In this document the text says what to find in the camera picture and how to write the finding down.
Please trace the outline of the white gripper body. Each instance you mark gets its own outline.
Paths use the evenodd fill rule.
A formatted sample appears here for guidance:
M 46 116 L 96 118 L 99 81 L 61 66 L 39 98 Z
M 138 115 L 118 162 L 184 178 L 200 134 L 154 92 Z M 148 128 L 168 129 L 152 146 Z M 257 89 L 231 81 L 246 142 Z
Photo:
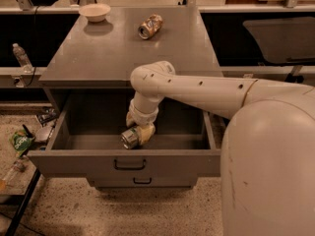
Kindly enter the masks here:
M 156 108 L 151 113 L 144 113 L 136 108 L 134 100 L 131 100 L 128 112 L 131 113 L 135 121 L 134 125 L 139 126 L 146 126 L 148 124 L 154 123 L 158 117 L 158 108 Z

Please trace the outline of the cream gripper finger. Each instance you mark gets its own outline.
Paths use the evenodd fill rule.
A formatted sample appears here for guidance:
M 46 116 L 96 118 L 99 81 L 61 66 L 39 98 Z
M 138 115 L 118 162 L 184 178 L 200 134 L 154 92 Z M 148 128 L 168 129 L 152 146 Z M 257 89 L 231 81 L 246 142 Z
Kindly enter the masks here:
M 135 121 L 131 115 L 130 112 L 127 112 L 127 115 L 126 115 L 126 127 L 127 128 L 130 128 L 132 127 L 133 125 L 135 124 Z
M 146 126 L 138 127 L 139 145 L 142 146 L 147 143 L 150 138 L 154 135 L 156 127 L 153 123 Z

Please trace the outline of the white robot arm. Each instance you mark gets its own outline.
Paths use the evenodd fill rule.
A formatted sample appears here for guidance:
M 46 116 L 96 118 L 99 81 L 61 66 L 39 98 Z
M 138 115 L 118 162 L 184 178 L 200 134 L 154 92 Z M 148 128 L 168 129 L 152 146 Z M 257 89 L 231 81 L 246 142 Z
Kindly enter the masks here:
M 220 153 L 224 236 L 315 236 L 315 88 L 136 68 L 127 121 L 153 122 L 166 97 L 228 119 Z

